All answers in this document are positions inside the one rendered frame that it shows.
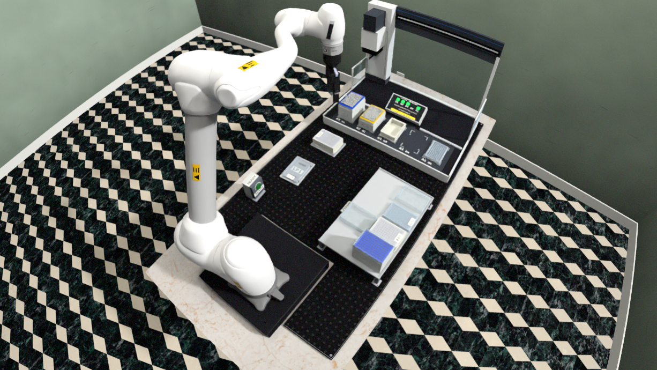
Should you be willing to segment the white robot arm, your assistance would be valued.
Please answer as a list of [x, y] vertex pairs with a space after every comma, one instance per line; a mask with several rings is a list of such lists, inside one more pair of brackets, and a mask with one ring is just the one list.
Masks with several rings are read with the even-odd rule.
[[343, 52], [345, 30], [342, 7], [333, 3], [319, 12], [283, 9], [274, 25], [277, 49], [252, 57], [195, 50], [178, 55], [168, 70], [185, 113], [188, 212], [176, 226], [174, 242], [183, 256], [224, 278], [260, 312], [272, 297], [281, 302], [279, 289], [289, 275], [273, 266], [258, 241], [230, 235], [217, 211], [218, 111], [246, 107], [269, 92], [297, 57], [294, 37], [315, 36], [322, 53], [335, 56]]

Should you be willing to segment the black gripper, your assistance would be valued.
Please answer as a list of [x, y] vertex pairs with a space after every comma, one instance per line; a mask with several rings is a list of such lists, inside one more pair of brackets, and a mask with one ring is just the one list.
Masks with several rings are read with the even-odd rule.
[[333, 92], [333, 103], [339, 102], [340, 72], [338, 72], [337, 65], [342, 61], [342, 53], [335, 56], [323, 54], [323, 61], [327, 65], [325, 72], [327, 75], [327, 90]]

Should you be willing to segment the white ready key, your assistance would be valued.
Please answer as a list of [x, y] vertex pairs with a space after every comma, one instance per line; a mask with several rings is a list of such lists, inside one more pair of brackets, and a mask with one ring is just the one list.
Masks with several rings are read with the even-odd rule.
[[251, 172], [244, 181], [242, 181], [242, 186], [246, 196], [254, 201], [258, 201], [260, 196], [266, 192], [262, 177], [258, 176]]

